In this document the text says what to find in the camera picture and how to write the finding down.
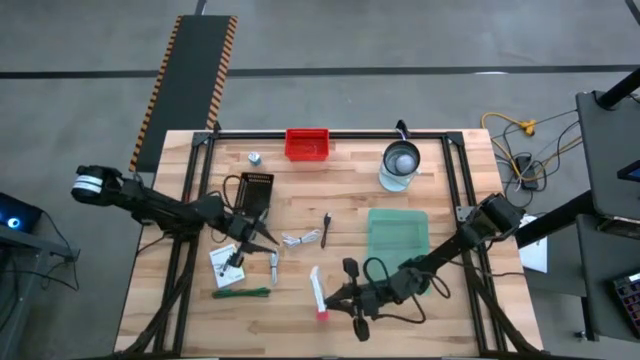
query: wooden table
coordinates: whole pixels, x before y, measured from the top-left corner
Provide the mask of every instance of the wooden table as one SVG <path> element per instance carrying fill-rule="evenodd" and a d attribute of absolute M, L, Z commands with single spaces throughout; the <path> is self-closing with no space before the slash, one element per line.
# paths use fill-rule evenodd
<path fill-rule="evenodd" d="M 154 189 L 180 198 L 192 131 L 170 131 L 162 152 Z M 489 134 L 485 130 L 463 130 L 472 179 L 478 201 L 500 192 L 501 182 Z M 333 293 L 346 275 L 342 259 L 353 257 L 362 264 L 367 252 L 367 214 L 370 208 L 420 209 L 429 216 L 429 241 L 433 249 L 449 238 L 454 230 L 454 215 L 445 172 L 443 151 L 438 140 L 414 140 L 420 149 L 422 174 L 416 176 L 402 193 L 385 191 L 378 182 L 382 151 L 388 140 L 336 140 L 330 143 L 330 156 L 325 162 L 292 163 L 284 156 L 282 140 L 218 140 L 215 143 L 209 191 L 220 190 L 225 176 L 241 172 L 275 174 L 271 210 L 267 219 L 269 231 L 278 240 L 280 233 L 302 236 L 310 230 L 322 229 L 322 219 L 331 212 L 332 222 L 327 246 L 319 243 L 288 249 L 281 246 L 278 283 L 269 298 L 211 298 L 216 289 L 208 252 L 223 245 L 210 239 L 209 229 L 200 235 L 196 274 L 191 292 L 185 330 L 184 356 L 445 356 L 477 355 L 469 300 L 463 270 L 455 265 L 440 269 L 451 288 L 446 300 L 437 292 L 419 297 L 427 322 L 414 325 L 393 319 L 370 322 L 371 338 L 359 342 L 353 334 L 348 315 L 331 312 L 327 323 L 315 319 L 315 301 L 309 281 L 314 265 L 319 265 L 325 292 Z M 263 163 L 252 167 L 247 155 L 260 153 Z M 460 166 L 459 191 L 465 198 Z M 196 172 L 196 182 L 200 178 Z M 228 186 L 233 203 L 237 186 Z M 143 246 L 161 236 L 157 228 L 144 230 Z M 270 246 L 266 239 L 260 244 Z M 116 342 L 116 350 L 130 345 L 158 309 L 166 276 L 171 241 L 145 250 L 135 262 L 131 285 Z M 515 241 L 497 243 L 490 252 L 494 273 L 522 272 Z M 271 287 L 268 255 L 247 256 L 247 275 L 233 288 Z M 495 279 L 498 300 L 515 326 L 534 346 L 542 343 L 531 305 L 525 278 L 508 276 Z M 419 313 L 412 301 L 400 306 L 387 305 L 382 310 L 411 318 Z M 487 335 L 491 338 L 490 321 L 483 312 Z M 172 339 L 177 306 L 170 317 L 168 339 Z"/>

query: red basket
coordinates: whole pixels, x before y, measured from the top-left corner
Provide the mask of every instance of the red basket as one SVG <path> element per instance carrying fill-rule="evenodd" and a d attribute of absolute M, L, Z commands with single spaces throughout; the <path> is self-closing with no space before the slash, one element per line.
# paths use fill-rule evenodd
<path fill-rule="evenodd" d="M 284 154 L 291 161 L 323 161 L 329 156 L 329 129 L 287 129 Z"/>

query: translucent green tray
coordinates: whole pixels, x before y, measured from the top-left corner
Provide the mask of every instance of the translucent green tray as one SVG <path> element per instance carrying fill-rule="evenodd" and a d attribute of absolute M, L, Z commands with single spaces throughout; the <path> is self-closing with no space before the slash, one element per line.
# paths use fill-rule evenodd
<path fill-rule="evenodd" d="M 428 224 L 424 211 L 369 210 L 367 257 L 380 258 L 389 275 L 393 274 L 407 259 L 429 252 Z M 376 262 L 371 262 L 368 270 L 373 280 L 385 278 Z"/>

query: concrete floor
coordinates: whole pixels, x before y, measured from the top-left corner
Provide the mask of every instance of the concrete floor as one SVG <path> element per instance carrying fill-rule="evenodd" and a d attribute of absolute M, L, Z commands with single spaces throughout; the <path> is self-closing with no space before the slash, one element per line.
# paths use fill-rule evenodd
<path fill-rule="evenodd" d="M 195 0 L 0 2 L 0 71 L 154 69 L 175 16 Z M 637 63 L 638 24 L 624 2 L 599 0 L 210 1 L 207 14 L 240 24 L 232 67 L 586 65 Z M 607 89 L 625 74 L 447 75 L 229 79 L 227 129 L 478 127 L 499 111 L 542 119 L 574 108 L 579 91 Z M 153 79 L 0 81 L 0 191 L 53 214 L 82 248 L 81 291 L 40 294 L 21 359 L 109 353 L 115 341 L 140 227 L 115 208 L 69 195 L 79 164 L 126 169 Z M 536 152 L 575 121 L 569 115 L 512 136 Z M 498 134 L 505 124 L 492 122 Z M 536 195 L 548 211 L 588 188 L 581 148 Z M 519 200 L 521 194 L 514 194 Z M 69 279 L 70 273 L 59 276 Z M 578 342 L 579 300 L 531 290 L 545 348 L 554 354 L 628 359 L 640 346 Z"/>

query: small can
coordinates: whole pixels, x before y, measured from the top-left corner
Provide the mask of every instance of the small can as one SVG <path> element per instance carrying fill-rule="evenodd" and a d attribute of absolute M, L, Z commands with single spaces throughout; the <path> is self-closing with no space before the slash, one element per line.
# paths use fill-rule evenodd
<path fill-rule="evenodd" d="M 260 163 L 262 163 L 262 159 L 260 158 L 260 154 L 258 154 L 255 151 L 252 151 L 249 153 L 249 162 L 251 163 L 251 165 L 253 166 L 258 166 L 260 165 Z"/>

